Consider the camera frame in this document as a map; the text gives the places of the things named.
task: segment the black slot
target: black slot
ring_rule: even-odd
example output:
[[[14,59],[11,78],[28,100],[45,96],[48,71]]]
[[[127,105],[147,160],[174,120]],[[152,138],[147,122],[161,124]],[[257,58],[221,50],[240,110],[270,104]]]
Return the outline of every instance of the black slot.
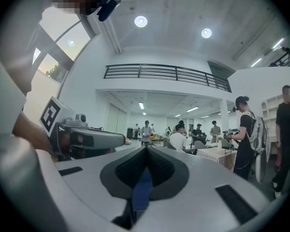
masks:
[[[65,176],[65,175],[73,174],[82,170],[83,169],[81,167],[67,168],[67,169],[59,170],[59,174],[61,176]]]
[[[231,186],[225,185],[215,189],[241,224],[258,214]]]

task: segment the white tablecloth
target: white tablecloth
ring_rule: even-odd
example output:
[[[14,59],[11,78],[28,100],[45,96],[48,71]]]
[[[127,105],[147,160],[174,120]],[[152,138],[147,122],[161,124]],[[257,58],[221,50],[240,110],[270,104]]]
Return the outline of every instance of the white tablecloth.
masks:
[[[229,151],[224,149],[215,148],[207,148],[207,149],[198,149],[197,156],[203,159],[209,159],[214,162],[225,166],[227,169],[233,171],[236,151]]]

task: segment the black pants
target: black pants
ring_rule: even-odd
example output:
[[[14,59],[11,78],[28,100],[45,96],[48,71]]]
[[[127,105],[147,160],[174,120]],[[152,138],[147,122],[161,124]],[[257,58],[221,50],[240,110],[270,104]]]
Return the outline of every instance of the black pants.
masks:
[[[275,191],[279,192],[283,189],[289,168],[290,168],[290,146],[282,145],[280,171],[273,178],[273,182],[277,183]]]
[[[147,145],[147,144],[149,144],[149,142],[141,141],[141,145],[143,145],[143,144]]]
[[[254,151],[248,145],[249,143],[247,145],[242,145],[241,147],[240,143],[236,153],[236,160],[233,170],[233,173],[245,180],[248,180],[249,171],[254,158]]]

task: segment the backpack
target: backpack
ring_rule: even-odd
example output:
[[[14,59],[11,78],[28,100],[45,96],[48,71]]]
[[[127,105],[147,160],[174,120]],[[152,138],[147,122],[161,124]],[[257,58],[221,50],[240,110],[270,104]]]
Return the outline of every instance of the backpack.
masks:
[[[262,117],[259,116],[255,117],[253,112],[250,112],[251,115],[249,114],[249,112],[247,112],[246,115],[250,116],[251,118],[254,117],[256,122],[252,129],[251,136],[249,137],[247,131],[246,135],[249,139],[252,150],[260,154],[267,146],[266,144],[267,144],[268,127]]]

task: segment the white bookshelf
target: white bookshelf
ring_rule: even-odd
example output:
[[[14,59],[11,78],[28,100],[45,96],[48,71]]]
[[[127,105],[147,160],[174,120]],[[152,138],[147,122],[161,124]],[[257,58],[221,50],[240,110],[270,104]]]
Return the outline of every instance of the white bookshelf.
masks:
[[[279,104],[283,102],[282,95],[277,95],[266,99],[261,103],[264,122],[267,124],[269,139],[270,139],[270,148],[268,158],[270,154],[277,154],[276,149],[276,114]]]

